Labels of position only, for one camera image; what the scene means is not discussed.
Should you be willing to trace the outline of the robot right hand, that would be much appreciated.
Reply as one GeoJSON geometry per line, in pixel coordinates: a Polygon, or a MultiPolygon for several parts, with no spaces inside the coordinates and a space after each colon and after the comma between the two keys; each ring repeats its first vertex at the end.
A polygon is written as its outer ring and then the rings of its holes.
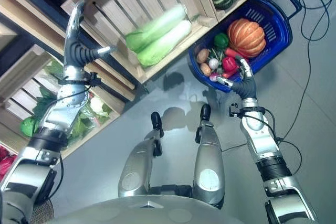
{"type": "Polygon", "coordinates": [[[243,103],[243,107],[258,107],[257,101],[257,86],[254,79],[253,71],[247,63],[246,59],[240,55],[234,57],[236,63],[239,65],[241,75],[241,82],[233,82],[223,77],[217,77],[216,80],[225,87],[234,91],[243,103]]]}

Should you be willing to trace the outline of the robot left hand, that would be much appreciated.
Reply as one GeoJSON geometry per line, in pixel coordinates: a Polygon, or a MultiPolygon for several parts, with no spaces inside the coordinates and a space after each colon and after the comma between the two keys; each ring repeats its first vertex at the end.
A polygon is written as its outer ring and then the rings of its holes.
{"type": "Polygon", "coordinates": [[[75,4],[66,29],[64,45],[64,75],[66,79],[71,81],[83,80],[83,71],[87,64],[116,50],[115,46],[90,49],[80,42],[80,24],[83,20],[85,3],[85,0],[79,0],[75,4]]]}

